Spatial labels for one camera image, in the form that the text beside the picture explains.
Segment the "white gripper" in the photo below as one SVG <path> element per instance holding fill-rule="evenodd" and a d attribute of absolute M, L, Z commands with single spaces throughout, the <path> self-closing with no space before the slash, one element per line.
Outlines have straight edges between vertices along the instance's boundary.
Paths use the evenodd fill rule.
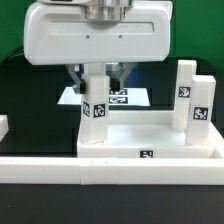
<path fill-rule="evenodd" d="M 133 66 L 130 62 L 162 61 L 170 51 L 172 1 L 136 0 L 115 6 L 107 20 L 90 0 L 37 0 L 27 10 L 24 55 L 33 65 L 66 66 L 76 94 L 84 94 L 78 64 L 118 63 L 109 72 L 110 88 L 119 92 Z"/>

